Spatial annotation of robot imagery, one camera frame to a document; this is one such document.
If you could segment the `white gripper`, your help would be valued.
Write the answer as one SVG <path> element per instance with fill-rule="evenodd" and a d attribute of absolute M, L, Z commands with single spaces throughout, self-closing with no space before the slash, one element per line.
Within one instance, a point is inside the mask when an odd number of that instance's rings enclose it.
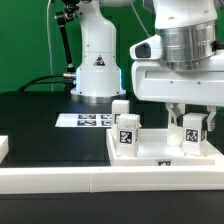
<path fill-rule="evenodd" d="M 207 107 L 207 129 L 215 129 L 216 106 L 224 106 L 224 59 L 209 58 L 199 70 L 173 71 L 160 61 L 137 61 L 132 66 L 138 99 L 166 102 L 168 127 L 181 126 L 185 104 Z"/>

